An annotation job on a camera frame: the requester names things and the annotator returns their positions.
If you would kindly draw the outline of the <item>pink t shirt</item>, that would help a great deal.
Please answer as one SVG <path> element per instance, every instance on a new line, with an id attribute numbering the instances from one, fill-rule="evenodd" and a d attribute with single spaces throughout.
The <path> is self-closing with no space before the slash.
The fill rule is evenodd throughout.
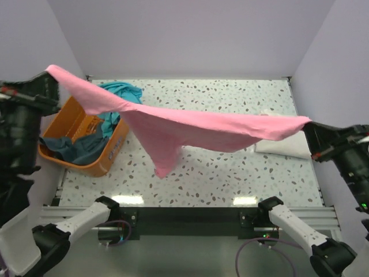
<path id="1" fill-rule="evenodd" d="M 281 141 L 311 122 L 304 116 L 271 116 L 176 110 L 124 100 L 67 70 L 46 69 L 88 115 L 117 112 L 150 156 L 155 174 L 164 178 L 177 165 L 184 146 L 236 152 L 261 140 Z"/>

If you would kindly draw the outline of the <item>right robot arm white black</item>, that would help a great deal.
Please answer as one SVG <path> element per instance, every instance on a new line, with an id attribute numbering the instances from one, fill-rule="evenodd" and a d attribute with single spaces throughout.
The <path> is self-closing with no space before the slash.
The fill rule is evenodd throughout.
<path id="1" fill-rule="evenodd" d="M 311 157 L 333 161 L 358 206 L 368 213 L 368 125 L 337 128 L 311 122 L 303 127 Z M 258 204 L 257 221 L 281 227 L 308 254 L 318 276 L 368 276 L 368 241 L 356 253 L 344 242 L 329 238 L 303 222 L 277 197 Z"/>

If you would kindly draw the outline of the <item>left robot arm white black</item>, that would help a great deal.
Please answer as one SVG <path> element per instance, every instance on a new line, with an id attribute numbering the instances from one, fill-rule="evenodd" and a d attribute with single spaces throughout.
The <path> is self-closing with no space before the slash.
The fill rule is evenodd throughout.
<path id="1" fill-rule="evenodd" d="M 29 176 L 36 165 L 43 117 L 59 111 L 59 85 L 47 72 L 1 82 L 1 275 L 42 276 L 90 229 L 119 221 L 119 205 L 99 197 L 89 208 L 56 224 L 31 226 Z"/>

